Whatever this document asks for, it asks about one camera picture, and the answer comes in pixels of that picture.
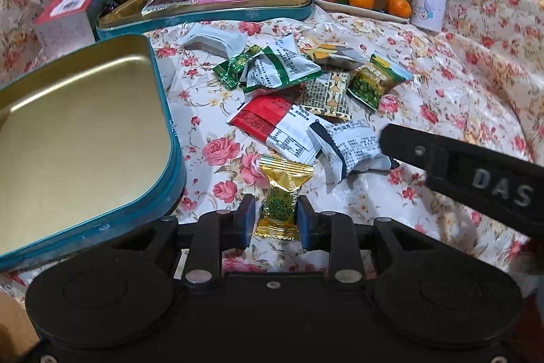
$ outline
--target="floral fabric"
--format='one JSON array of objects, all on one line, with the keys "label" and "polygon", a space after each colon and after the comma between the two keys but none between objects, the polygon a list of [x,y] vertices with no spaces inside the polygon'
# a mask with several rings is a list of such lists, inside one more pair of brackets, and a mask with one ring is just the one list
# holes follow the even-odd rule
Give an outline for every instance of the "floral fabric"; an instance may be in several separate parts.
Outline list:
[{"label": "floral fabric", "polygon": [[[0,85],[31,69],[39,51],[33,19],[50,0],[0,0]],[[213,27],[248,34],[262,44],[293,33],[299,48],[339,43],[369,56],[388,55],[413,73],[413,81],[383,97],[366,114],[351,101],[354,119],[368,118],[379,131],[395,122],[454,137],[526,160],[544,163],[544,0],[448,0],[442,33],[316,8],[305,22],[215,21]],[[235,208],[243,193],[262,199],[266,179],[255,167],[266,146],[235,127],[227,115],[240,91],[226,91],[211,68],[222,59],[179,46],[191,24],[149,33],[186,160],[188,182],[176,209],[181,222],[220,208]],[[523,236],[423,186],[424,173],[408,165],[389,174],[366,173],[338,186],[325,183],[320,163],[302,189],[318,211],[336,210],[355,222],[392,216],[502,269],[508,269]],[[307,271],[326,267],[327,254],[298,242],[254,237],[246,251],[228,251],[225,270]],[[0,289],[24,302],[41,269],[0,276]]]}]

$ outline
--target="tin tray with snacks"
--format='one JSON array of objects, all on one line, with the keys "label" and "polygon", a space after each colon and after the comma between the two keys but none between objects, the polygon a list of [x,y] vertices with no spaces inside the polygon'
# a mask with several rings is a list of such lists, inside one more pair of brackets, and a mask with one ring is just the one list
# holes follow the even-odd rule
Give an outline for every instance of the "tin tray with snacks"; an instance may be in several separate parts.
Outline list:
[{"label": "tin tray with snacks", "polygon": [[161,217],[185,180],[144,36],[99,42],[0,89],[0,270]]},{"label": "tin tray with snacks", "polygon": [[101,17],[96,25],[100,39],[129,33],[144,33],[183,22],[202,20],[262,21],[274,18],[304,20],[313,9],[312,0],[240,0],[184,5],[142,15],[146,0],[130,0]]}]

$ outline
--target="screw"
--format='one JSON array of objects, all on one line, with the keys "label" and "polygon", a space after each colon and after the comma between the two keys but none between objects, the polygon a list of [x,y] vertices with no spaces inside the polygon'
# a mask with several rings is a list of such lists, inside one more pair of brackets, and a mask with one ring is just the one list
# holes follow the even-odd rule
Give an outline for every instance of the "screw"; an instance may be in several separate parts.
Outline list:
[{"label": "screw", "polygon": [[276,289],[278,289],[278,288],[281,286],[281,283],[272,280],[272,281],[267,282],[267,286],[268,286],[271,290],[276,290]]},{"label": "screw", "polygon": [[425,147],[422,145],[418,145],[417,147],[415,147],[414,152],[417,157],[422,157],[425,155]]},{"label": "screw", "polygon": [[354,269],[341,269],[335,273],[335,279],[340,283],[357,283],[362,278],[363,275]]},{"label": "screw", "polygon": [[205,269],[193,269],[186,273],[185,278],[190,283],[202,284],[211,280],[211,272]]},{"label": "screw", "polygon": [[58,363],[56,361],[56,358],[53,356],[50,356],[49,354],[45,354],[41,356],[40,363]]}]

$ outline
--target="yellow snack package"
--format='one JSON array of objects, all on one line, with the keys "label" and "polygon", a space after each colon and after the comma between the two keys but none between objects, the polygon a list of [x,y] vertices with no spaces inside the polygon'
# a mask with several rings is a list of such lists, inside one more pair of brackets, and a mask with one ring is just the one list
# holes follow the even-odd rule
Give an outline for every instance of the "yellow snack package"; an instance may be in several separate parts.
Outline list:
[{"label": "yellow snack package", "polygon": [[299,189],[313,176],[313,166],[262,155],[259,168],[268,177],[268,195],[260,209],[255,234],[282,240],[298,240],[295,224]]}]

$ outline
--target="box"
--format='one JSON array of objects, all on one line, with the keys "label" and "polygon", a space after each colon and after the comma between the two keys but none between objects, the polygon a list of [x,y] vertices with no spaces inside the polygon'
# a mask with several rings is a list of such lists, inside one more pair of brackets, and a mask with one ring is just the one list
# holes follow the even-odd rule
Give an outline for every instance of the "box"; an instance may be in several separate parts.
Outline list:
[{"label": "box", "polygon": [[52,0],[34,22],[45,55],[55,59],[96,42],[95,24],[109,0]]}]

